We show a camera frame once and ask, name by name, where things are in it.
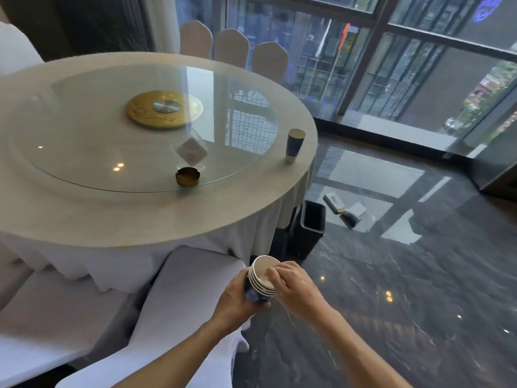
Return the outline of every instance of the marble floor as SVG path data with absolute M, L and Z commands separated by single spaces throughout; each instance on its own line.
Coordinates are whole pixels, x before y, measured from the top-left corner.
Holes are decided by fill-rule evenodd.
M 307 199 L 330 191 L 367 211 L 349 230 L 327 210 L 303 267 L 356 332 L 415 388 L 517 386 L 517 205 L 455 169 L 321 134 Z M 279 304 L 245 337 L 234 388 L 348 386 Z

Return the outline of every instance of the gold decorative charger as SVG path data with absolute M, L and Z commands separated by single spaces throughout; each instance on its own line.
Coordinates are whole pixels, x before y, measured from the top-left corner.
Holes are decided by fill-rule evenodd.
M 179 91 L 147 91 L 129 100 L 126 114 L 138 124 L 152 128 L 178 128 L 203 112 L 199 99 Z

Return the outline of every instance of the white chair cover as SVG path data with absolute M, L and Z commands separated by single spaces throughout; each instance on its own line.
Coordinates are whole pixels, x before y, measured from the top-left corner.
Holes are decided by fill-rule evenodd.
M 179 29 L 180 54 L 210 60 L 212 41 L 212 33 L 208 27 L 197 20 L 186 22 Z
M 12 24 L 0 22 L 0 75 L 43 62 L 29 38 Z
M 109 339 L 131 296 L 101 293 L 91 278 L 35 272 L 0 311 L 0 387 L 10 387 L 87 355 Z
M 250 42 L 234 28 L 223 30 L 216 35 L 214 59 L 225 64 L 246 69 Z
M 63 379 L 56 388 L 111 387 L 194 333 L 214 312 L 220 294 L 244 263 L 182 246 L 166 260 L 145 301 L 129 345 Z M 248 344 L 240 330 L 210 352 L 189 388 L 231 388 L 233 359 Z
M 0 265 L 0 310 L 15 296 L 32 272 L 33 270 L 20 260 Z
M 251 70 L 282 84 L 288 62 L 288 52 L 282 46 L 276 42 L 264 42 L 253 51 Z

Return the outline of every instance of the stack of paper cups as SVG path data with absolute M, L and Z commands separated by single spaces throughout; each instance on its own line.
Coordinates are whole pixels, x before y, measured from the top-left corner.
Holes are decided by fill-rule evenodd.
M 246 298 L 251 301 L 267 301 L 276 295 L 275 287 L 269 281 L 266 270 L 280 264 L 280 261 L 268 255 L 259 256 L 253 261 L 244 283 Z

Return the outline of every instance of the person's right hand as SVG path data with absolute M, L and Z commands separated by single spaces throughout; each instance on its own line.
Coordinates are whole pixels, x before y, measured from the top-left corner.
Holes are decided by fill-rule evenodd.
M 277 298 L 298 317 L 318 324 L 333 311 L 307 272 L 294 261 L 269 267 L 266 274 L 275 287 Z

